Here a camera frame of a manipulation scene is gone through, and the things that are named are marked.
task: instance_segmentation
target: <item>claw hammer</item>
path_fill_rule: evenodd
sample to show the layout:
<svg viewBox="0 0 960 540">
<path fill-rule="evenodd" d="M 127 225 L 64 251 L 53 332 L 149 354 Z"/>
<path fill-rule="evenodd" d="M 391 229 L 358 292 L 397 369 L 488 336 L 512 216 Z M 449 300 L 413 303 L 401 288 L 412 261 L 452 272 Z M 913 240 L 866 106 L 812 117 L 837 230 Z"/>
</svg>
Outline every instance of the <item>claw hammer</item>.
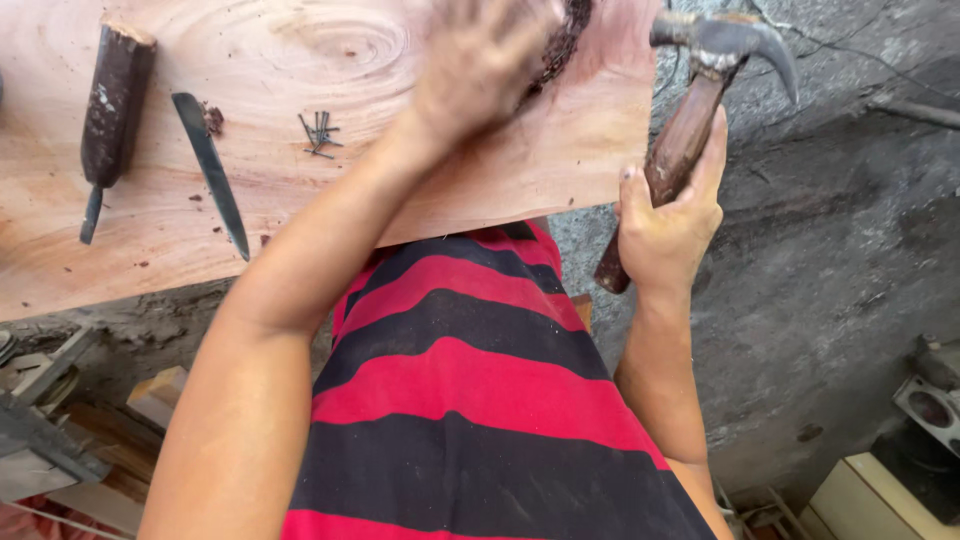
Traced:
<svg viewBox="0 0 960 540">
<path fill-rule="evenodd" d="M 686 186 L 707 145 L 713 115 L 724 91 L 750 55 L 762 56 L 777 69 L 794 104 L 799 91 L 797 68 L 783 38 L 749 15 L 663 11 L 650 30 L 650 45 L 687 47 L 692 76 L 686 96 L 654 142 L 643 168 L 657 208 L 676 199 Z M 620 263 L 619 235 L 617 227 L 593 274 L 597 284 L 613 294 L 623 294 L 630 285 L 630 276 Z"/>
</svg>

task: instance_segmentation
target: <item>workbench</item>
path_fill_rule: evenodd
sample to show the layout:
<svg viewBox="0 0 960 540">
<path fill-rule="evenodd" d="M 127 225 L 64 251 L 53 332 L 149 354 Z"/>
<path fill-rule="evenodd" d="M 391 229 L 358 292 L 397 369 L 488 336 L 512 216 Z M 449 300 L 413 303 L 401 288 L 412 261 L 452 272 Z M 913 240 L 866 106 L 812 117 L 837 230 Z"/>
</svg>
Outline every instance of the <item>workbench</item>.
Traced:
<svg viewBox="0 0 960 540">
<path fill-rule="evenodd" d="M 171 93 L 226 117 L 216 138 L 252 256 L 360 159 L 408 102 L 433 0 L 0 2 L 0 320 L 238 275 Z M 452 156 L 381 245 L 609 203 L 642 162 L 654 80 L 654 0 L 595 2 L 564 74 L 506 129 Z M 156 36 L 132 170 L 78 241 L 80 164 L 101 19 Z M 310 156 L 297 118 L 329 110 L 345 148 Z"/>
</svg>

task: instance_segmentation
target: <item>wooden hammer handle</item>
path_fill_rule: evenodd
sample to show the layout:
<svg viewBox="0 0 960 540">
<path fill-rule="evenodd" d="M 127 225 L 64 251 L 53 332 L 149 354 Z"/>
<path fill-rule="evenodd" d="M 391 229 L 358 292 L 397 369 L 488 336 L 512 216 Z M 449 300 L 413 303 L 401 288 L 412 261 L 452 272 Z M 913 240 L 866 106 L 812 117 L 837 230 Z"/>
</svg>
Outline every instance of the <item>wooden hammer handle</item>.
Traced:
<svg viewBox="0 0 960 540">
<path fill-rule="evenodd" d="M 643 168 L 654 208 L 673 202 L 686 187 L 690 172 L 707 145 L 713 115 L 720 106 L 724 89 L 723 81 L 696 76 L 677 112 L 660 132 Z M 630 276 L 620 263 L 619 236 L 617 227 L 593 274 L 597 284 L 613 294 L 623 294 L 630 286 Z"/>
</svg>

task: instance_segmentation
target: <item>striped shirt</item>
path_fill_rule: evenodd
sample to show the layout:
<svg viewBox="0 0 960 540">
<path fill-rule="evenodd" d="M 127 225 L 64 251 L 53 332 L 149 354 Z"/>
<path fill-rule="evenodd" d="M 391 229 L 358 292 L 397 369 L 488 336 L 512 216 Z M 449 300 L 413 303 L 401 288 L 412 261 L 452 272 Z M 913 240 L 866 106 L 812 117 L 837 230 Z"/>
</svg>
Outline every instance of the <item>striped shirt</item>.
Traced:
<svg viewBox="0 0 960 540">
<path fill-rule="evenodd" d="M 714 538 L 525 222 L 380 250 L 334 311 L 282 537 Z"/>
</svg>

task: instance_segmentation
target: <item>hand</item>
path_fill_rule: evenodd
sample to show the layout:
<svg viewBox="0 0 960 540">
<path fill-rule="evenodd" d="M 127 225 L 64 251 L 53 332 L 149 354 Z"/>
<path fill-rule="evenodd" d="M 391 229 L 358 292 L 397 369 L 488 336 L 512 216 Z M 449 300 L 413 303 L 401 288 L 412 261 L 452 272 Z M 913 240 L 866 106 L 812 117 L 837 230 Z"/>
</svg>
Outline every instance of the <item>hand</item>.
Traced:
<svg viewBox="0 0 960 540">
<path fill-rule="evenodd" d="M 508 119 L 543 70 L 559 0 L 447 0 L 410 112 L 446 145 Z"/>
<path fill-rule="evenodd" d="M 620 260 L 639 297 L 665 294 L 688 302 L 697 268 L 723 210 L 717 189 L 727 165 L 727 112 L 720 107 L 690 184 L 673 203 L 653 208 L 641 169 L 620 176 Z"/>
</svg>

